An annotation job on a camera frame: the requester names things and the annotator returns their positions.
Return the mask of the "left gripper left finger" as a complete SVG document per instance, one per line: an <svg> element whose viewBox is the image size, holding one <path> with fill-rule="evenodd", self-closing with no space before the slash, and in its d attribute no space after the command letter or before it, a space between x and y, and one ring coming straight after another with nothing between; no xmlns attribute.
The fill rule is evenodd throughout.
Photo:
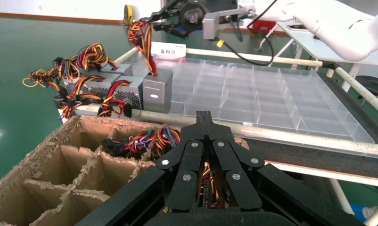
<svg viewBox="0 0 378 226"><path fill-rule="evenodd" d="M77 223L79 226L165 226L163 217L190 212L196 205L204 150L207 111L181 129L180 143L103 204Z"/></svg>

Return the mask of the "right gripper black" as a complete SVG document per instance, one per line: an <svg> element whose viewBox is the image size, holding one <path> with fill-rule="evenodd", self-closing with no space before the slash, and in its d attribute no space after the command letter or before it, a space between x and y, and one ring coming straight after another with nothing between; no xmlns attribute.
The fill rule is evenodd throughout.
<svg viewBox="0 0 378 226"><path fill-rule="evenodd" d="M158 12L153 12L149 17L143 17L141 22L155 22L179 16L179 23L155 22L155 31L164 31L176 37L187 39L189 34L194 31L203 30L202 21L207 13L204 5L197 0L172 0Z"/></svg>

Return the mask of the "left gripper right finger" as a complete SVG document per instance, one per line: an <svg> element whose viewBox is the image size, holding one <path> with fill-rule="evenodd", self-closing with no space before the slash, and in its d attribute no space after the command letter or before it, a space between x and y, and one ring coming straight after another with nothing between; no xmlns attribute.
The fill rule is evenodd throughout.
<svg viewBox="0 0 378 226"><path fill-rule="evenodd" d="M207 134L229 187L229 204L236 202L243 211L274 213L288 226L362 225L353 215L237 144L231 129L214 123L210 112Z"/></svg>

